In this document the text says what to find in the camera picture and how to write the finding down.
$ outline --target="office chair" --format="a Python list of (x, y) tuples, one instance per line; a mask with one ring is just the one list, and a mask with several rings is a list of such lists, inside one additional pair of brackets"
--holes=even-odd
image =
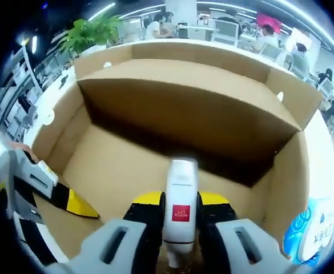
[(258, 54), (275, 62), (281, 52), (282, 52), (282, 49), (280, 49), (279, 47), (275, 47), (271, 44), (265, 43), (262, 49), (258, 52)]
[(317, 89), (321, 91), (321, 96), (327, 102), (333, 95), (332, 92), (334, 90), (334, 86), (328, 78), (325, 78), (322, 83), (318, 85)]
[(211, 42), (220, 42), (237, 47), (238, 30), (238, 24), (223, 20), (214, 20), (214, 32), (211, 36)]
[(309, 77), (309, 68), (306, 65), (305, 58), (297, 54), (292, 54), (292, 64), (289, 71), (294, 73), (298, 78), (306, 82)]

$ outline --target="green leaves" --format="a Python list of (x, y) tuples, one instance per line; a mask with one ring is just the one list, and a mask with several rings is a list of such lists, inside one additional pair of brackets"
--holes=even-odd
[(107, 17), (106, 13), (92, 21), (76, 20), (73, 23), (74, 27), (58, 42), (59, 49), (80, 54), (93, 45), (106, 45), (109, 41), (116, 41), (119, 39), (117, 27), (120, 23), (118, 16)]

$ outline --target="white table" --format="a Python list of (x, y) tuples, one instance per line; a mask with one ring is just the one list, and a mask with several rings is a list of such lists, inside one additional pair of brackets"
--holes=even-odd
[(241, 36), (240, 36), (240, 39), (243, 41), (243, 40), (247, 40), (247, 41), (250, 41), (250, 42), (255, 42), (257, 41), (257, 37), (253, 37), (251, 35), (248, 35), (246, 33), (242, 33)]
[(205, 27), (205, 26), (185, 26), (185, 25), (178, 25), (181, 30), (208, 30), (208, 31), (214, 31), (213, 27)]
[[(138, 41), (132, 44), (160, 42), (193, 43), (213, 46), (220, 49), (226, 49), (245, 56), (249, 56), (291, 74), (289, 71), (285, 70), (278, 64), (260, 55), (250, 53), (242, 49), (237, 49), (236, 47), (225, 45), (222, 43), (211, 43), (207, 41), (190, 41), (185, 39), (169, 39), (158, 41)], [(57, 101), (59, 101), (59, 99), (65, 93), (65, 91), (75, 82), (75, 71), (73, 67), (64, 72), (64, 75), (65, 74), (69, 76), (66, 84), (61, 89), (59, 89), (60, 79), (63, 76), (59, 77), (59, 79), (57, 79), (36, 102), (36, 105), (39, 109), (45, 110), (46, 112), (47, 109), (53, 108)], [(34, 126), (29, 129), (27, 133), (25, 133), (25, 144), (32, 146), (41, 126), (41, 124), (35, 122)], [(306, 129), (304, 130), (304, 135), (307, 141), (307, 151), (309, 157), (309, 199), (324, 201), (325, 207), (329, 212), (328, 215), (330, 215), (331, 218), (334, 219), (334, 149), (328, 128), (319, 110), (315, 112), (313, 118), (308, 123)]]

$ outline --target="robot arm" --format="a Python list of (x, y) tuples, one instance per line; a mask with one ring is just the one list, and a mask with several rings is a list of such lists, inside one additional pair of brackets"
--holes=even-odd
[[(0, 134), (0, 188), (9, 192), (9, 217), (16, 210), (14, 178), (18, 177), (51, 199), (58, 177), (40, 161), (35, 164), (20, 149), (13, 149)], [(159, 204), (133, 203), (123, 220), (112, 220), (82, 244), (78, 256), (66, 264), (45, 268), (53, 274), (154, 274), (162, 245), (165, 195)], [(236, 220), (228, 203), (205, 207), (197, 201), (196, 223), (204, 264), (213, 273), (307, 273), (308, 268), (291, 264), (277, 242), (252, 221)]]
[(9, 217), (12, 216), (13, 211), (18, 210), (15, 199), (15, 185), (17, 184), (36, 192), (60, 209), (80, 216), (99, 216), (85, 200), (72, 189), (58, 183), (58, 180), (58, 176), (44, 161), (35, 163), (28, 152), (20, 147), (11, 146), (0, 132), (0, 190), (6, 190)]

